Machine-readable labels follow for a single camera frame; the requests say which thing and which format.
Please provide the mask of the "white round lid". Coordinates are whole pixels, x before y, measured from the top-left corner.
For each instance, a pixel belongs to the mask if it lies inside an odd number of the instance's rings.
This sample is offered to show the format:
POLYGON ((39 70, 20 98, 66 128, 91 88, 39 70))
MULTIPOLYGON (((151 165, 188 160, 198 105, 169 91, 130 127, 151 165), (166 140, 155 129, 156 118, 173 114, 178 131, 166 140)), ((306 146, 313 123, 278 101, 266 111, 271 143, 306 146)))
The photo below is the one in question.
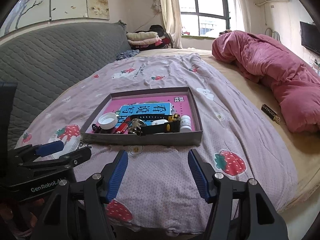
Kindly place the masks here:
POLYGON ((108 112, 101 115, 98 119, 98 124, 102 129, 109 130, 118 123, 117 115, 113 112, 108 112))

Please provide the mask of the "yellow black tape measure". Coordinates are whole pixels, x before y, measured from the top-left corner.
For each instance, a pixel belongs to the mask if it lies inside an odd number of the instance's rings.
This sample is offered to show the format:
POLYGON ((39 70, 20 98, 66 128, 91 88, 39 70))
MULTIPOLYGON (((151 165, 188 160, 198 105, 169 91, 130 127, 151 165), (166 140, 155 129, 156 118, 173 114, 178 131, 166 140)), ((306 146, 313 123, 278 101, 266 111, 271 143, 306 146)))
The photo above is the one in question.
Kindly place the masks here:
POLYGON ((168 122, 166 124, 166 131, 169 133, 177 133, 180 131, 180 115, 173 114, 168 116, 168 122))

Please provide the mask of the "black hair clip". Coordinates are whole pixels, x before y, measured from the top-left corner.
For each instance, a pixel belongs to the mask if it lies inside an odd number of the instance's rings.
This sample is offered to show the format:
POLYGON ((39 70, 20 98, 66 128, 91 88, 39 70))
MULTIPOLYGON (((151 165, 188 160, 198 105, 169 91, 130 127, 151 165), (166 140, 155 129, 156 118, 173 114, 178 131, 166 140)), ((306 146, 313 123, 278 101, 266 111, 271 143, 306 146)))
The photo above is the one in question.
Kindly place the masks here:
POLYGON ((93 133, 101 133, 103 129, 96 124, 92 124, 92 130, 93 130, 93 133))

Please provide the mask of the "grey quilted headboard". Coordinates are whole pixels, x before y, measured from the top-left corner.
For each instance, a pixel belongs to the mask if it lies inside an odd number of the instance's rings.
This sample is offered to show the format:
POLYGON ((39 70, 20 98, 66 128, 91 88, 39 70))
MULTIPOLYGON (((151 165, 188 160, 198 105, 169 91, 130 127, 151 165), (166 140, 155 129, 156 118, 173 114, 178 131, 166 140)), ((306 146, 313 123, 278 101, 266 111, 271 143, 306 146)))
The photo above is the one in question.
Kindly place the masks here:
POLYGON ((1 81, 17 83, 8 148, 16 146, 32 121, 65 90, 129 49, 121 21, 54 25, 1 45, 1 81))

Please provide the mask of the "red lighter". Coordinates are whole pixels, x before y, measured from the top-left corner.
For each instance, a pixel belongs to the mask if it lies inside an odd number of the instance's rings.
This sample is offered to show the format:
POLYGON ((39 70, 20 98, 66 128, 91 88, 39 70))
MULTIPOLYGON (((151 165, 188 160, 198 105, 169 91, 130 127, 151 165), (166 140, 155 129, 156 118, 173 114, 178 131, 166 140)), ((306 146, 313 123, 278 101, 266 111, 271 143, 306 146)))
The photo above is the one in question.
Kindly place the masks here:
POLYGON ((127 130, 128 126, 127 127, 117 127, 116 130, 114 131, 114 134, 124 134, 125 131, 127 130))

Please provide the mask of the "black gold comb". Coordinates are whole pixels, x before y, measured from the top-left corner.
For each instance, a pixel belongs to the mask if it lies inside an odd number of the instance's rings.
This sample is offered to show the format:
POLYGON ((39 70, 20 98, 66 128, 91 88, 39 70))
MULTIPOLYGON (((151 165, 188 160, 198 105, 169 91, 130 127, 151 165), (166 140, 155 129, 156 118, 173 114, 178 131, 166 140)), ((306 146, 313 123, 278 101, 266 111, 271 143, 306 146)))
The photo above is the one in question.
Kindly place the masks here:
POLYGON ((280 124, 281 119, 278 116, 278 114, 273 111, 270 107, 268 107, 268 105, 263 104, 261 106, 261 110, 274 122, 276 122, 277 124, 280 124))

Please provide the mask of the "small white pill bottle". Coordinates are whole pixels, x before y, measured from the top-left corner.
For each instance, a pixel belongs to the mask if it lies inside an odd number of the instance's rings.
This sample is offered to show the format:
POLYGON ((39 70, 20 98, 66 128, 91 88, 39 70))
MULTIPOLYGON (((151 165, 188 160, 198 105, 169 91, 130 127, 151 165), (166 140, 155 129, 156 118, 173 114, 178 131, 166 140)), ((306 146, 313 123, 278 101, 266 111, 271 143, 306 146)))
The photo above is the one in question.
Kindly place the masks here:
POLYGON ((192 127, 191 127, 191 118, 188 115, 183 115, 180 118, 180 132, 181 133, 186 133, 186 132, 191 132, 192 127))

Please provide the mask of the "grey shallow box tray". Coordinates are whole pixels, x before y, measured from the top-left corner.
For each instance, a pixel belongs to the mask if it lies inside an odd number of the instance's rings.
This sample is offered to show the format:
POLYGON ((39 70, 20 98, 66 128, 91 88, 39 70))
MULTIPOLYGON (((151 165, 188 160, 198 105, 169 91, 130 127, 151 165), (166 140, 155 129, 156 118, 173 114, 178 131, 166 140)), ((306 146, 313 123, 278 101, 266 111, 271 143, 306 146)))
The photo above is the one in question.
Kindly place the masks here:
POLYGON ((119 93, 109 94, 102 103, 94 110, 94 112, 85 121, 85 124, 80 129, 80 134, 83 141, 94 143, 94 144, 104 144, 104 145, 163 145, 163 146, 199 146, 202 140, 202 124, 197 109, 197 105, 194 96, 189 87, 173 87, 173 88, 157 88, 157 89, 143 89, 136 91, 127 91, 119 93), (164 93, 188 93, 188 98, 190 100, 191 113, 193 117, 191 118, 191 132, 186 133, 169 133, 166 131, 166 124, 154 125, 152 122, 154 120, 165 119, 168 120, 168 116, 163 114, 135 114, 130 115, 131 120, 134 118, 139 118, 146 123, 146 126, 142 128, 142 135, 129 134, 128 128, 124 134, 114 134, 116 128, 109 130, 103 129, 101 133, 86 133, 85 130, 88 127, 90 121, 94 119, 93 115, 102 109, 103 103, 106 103, 112 97, 122 97, 122 96, 136 96, 143 94, 164 94, 164 93))

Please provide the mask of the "blue patterned cloth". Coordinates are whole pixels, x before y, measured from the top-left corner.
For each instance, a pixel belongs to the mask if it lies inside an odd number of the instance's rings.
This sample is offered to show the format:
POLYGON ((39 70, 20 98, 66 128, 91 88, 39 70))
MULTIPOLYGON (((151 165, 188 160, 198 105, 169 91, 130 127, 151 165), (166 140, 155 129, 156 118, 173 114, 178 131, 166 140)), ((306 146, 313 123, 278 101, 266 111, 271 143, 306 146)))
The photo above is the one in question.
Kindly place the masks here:
POLYGON ((131 58, 131 57, 138 55, 139 53, 140 53, 139 50, 127 50, 127 51, 119 53, 116 57, 116 60, 120 61, 123 59, 128 59, 128 58, 131 58))

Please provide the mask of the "red rumpled quilt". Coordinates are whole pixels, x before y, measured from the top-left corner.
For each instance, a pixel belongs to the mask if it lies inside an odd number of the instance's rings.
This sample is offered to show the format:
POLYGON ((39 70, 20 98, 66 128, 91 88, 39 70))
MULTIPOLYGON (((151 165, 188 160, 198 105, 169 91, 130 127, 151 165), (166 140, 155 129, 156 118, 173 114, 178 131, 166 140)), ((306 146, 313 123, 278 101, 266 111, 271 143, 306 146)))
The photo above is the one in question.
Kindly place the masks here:
POLYGON ((270 88, 290 132, 319 131, 319 76, 280 42, 236 30, 213 41, 212 55, 270 88))

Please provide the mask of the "stack of folded blankets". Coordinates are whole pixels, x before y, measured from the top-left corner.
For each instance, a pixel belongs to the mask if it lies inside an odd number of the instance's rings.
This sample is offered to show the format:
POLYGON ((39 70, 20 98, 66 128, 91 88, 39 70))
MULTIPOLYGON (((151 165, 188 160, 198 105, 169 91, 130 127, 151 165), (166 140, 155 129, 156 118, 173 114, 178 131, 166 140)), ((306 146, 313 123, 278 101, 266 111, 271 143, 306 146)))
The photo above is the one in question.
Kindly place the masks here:
POLYGON ((152 25, 148 31, 126 33, 129 45, 133 50, 153 50, 172 48, 170 35, 161 25, 152 25))

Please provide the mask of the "cream curtain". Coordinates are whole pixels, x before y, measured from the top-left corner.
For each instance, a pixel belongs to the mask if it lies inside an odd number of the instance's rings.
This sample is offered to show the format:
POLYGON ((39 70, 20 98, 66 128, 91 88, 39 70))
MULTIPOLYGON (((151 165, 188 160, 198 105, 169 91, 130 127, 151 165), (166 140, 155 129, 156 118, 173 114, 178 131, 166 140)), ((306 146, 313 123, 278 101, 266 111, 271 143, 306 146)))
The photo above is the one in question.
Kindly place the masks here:
POLYGON ((182 48, 182 21, 179 0, 160 0, 165 30, 171 36, 172 47, 182 48))

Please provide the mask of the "window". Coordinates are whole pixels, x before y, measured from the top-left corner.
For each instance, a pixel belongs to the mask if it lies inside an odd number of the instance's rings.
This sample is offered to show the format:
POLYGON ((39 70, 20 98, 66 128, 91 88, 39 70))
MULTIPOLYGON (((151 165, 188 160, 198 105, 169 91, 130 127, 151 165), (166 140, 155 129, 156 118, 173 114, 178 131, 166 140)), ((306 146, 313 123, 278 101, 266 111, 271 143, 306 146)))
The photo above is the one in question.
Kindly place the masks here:
POLYGON ((227 0, 179 0, 182 35, 217 38, 230 27, 227 0))

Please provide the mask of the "landscape wall painting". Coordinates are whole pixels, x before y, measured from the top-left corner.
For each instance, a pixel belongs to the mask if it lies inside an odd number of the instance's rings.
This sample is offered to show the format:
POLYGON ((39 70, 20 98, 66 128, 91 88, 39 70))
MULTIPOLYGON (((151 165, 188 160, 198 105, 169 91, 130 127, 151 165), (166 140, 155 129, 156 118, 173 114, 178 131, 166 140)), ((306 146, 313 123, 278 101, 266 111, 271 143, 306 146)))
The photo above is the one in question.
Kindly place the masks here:
POLYGON ((1 26, 1 36, 19 28, 68 18, 110 18, 108 0, 19 0, 1 26))

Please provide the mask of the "wall television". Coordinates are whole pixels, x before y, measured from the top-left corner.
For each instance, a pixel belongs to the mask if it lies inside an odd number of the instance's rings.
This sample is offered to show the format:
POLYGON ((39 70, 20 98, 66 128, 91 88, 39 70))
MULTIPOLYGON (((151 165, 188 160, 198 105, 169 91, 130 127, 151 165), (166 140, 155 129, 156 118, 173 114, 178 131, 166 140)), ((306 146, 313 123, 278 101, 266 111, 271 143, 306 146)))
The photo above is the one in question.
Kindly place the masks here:
POLYGON ((300 22, 301 43, 306 49, 320 54, 320 32, 314 24, 300 22))

